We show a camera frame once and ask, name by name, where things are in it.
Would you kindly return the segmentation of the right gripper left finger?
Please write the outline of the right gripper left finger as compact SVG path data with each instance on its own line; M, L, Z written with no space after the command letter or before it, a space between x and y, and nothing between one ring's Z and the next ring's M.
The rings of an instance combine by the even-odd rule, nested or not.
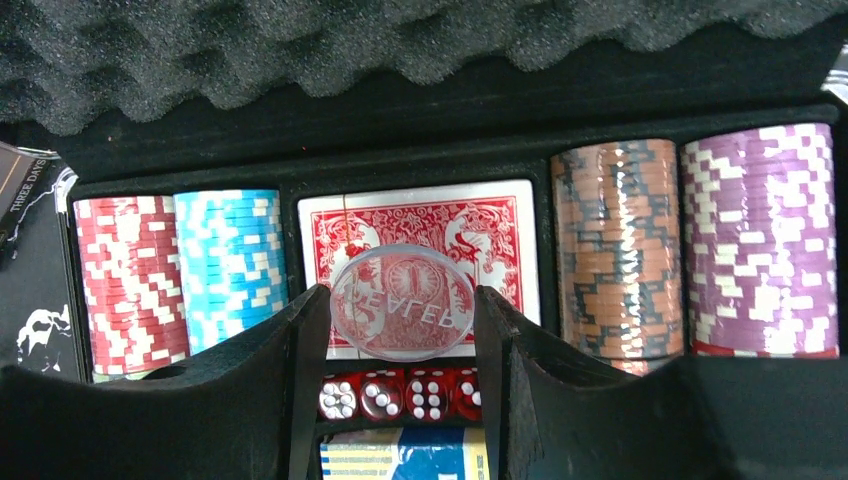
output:
M140 380L1 371L5 479L303 479L330 326L316 285L271 319Z

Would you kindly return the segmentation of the red playing card deck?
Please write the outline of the red playing card deck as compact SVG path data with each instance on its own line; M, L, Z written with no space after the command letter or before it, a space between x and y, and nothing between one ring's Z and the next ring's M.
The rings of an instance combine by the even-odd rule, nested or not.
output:
M470 356L479 285L539 322L533 199L513 179L299 201L306 281L334 290L328 357Z

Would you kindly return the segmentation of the blue playing card deck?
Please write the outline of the blue playing card deck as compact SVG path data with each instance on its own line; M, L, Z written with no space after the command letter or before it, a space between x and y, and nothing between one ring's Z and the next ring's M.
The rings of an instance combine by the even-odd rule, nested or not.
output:
M319 446L328 480L486 480L484 431L471 427L406 427L333 435Z

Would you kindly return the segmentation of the clear dealer button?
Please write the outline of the clear dealer button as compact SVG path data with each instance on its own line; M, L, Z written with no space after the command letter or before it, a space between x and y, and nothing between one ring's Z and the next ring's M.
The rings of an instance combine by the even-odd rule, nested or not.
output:
M425 247L371 248L331 282L336 332L359 353L386 361L416 362L450 353L471 332L474 311L465 273Z

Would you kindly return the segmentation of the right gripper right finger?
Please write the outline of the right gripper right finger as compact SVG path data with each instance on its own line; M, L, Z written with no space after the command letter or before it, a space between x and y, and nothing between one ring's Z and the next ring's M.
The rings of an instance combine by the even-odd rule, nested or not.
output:
M494 479L843 479L843 359L682 356L634 376L475 292Z

